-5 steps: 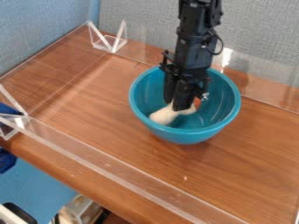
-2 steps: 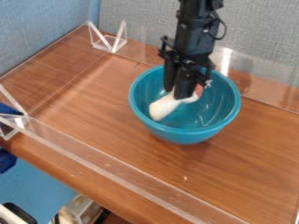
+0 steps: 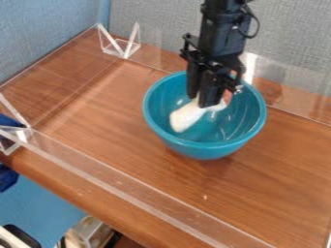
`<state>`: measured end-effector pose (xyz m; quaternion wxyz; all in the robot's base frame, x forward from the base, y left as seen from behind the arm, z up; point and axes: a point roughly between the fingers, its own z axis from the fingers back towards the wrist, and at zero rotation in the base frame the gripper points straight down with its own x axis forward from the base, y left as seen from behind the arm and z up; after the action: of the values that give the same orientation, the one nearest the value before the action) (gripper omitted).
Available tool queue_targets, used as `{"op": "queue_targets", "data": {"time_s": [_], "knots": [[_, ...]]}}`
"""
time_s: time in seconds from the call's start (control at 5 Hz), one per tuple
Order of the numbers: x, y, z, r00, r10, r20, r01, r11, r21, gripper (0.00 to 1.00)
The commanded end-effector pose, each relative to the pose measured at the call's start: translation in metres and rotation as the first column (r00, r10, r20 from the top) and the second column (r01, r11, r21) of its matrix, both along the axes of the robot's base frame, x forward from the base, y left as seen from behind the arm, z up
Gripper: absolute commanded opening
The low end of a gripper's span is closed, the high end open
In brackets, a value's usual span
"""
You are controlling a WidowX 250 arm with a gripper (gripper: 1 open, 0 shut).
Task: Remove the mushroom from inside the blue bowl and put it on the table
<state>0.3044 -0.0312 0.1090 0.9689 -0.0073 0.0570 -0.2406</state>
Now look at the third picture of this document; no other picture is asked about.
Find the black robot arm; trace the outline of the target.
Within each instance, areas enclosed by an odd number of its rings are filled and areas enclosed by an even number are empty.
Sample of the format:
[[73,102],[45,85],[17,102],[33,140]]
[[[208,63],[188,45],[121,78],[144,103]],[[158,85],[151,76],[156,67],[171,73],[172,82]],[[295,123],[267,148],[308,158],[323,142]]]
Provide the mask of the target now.
[[182,57],[187,61],[186,93],[198,99],[198,106],[215,106],[226,91],[242,90],[246,73],[239,56],[243,53],[255,15],[248,7],[251,0],[204,0],[200,5],[199,36],[183,35]]

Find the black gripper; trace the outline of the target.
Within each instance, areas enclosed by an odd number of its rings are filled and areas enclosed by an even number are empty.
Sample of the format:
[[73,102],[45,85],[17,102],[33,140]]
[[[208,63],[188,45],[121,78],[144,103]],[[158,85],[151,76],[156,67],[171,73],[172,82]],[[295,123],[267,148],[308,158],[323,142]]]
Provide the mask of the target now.
[[186,92],[191,99],[199,91],[199,106],[215,106],[226,89],[236,93],[246,67],[243,53],[252,16],[243,9],[202,11],[199,36],[183,35],[182,57],[187,61]]

